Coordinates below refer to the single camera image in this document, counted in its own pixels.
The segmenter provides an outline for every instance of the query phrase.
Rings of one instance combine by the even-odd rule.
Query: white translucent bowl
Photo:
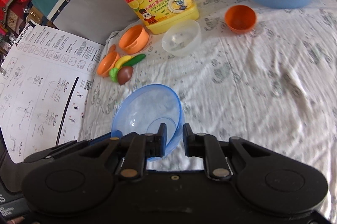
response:
[[[161,40],[164,50],[178,57],[189,55],[200,44],[200,25],[194,20],[183,21],[172,26]]]

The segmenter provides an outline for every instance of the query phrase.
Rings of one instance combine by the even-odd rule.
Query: black device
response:
[[[25,215],[23,224],[330,223],[317,212],[328,184],[313,167],[239,137],[194,134],[188,124],[183,140],[204,170],[146,170],[147,158],[164,155],[165,124],[154,135],[72,141],[20,164],[1,138],[0,209],[11,212],[7,220]]]

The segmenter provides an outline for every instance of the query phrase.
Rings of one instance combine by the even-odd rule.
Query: cartoon character on label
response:
[[[147,12],[144,8],[139,10],[139,13],[144,18],[144,21],[148,22],[149,24],[157,23],[158,21],[156,20],[156,15],[152,15],[150,12]]]

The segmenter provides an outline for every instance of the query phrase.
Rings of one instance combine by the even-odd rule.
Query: orange cup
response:
[[[120,58],[119,54],[116,51],[110,52],[105,58],[101,61],[97,68],[97,74],[102,77],[109,76],[109,71],[114,68],[116,61]]]
[[[131,27],[122,38],[119,40],[119,47],[124,50],[128,55],[135,54],[141,51],[149,41],[149,34],[141,25]]]
[[[232,6],[225,14],[225,23],[236,34],[250,32],[254,28],[256,20],[254,10],[244,5]]]

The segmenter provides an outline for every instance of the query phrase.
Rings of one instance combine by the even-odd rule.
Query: white paper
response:
[[[0,75],[0,127],[15,163],[77,139],[103,46],[28,24]]]

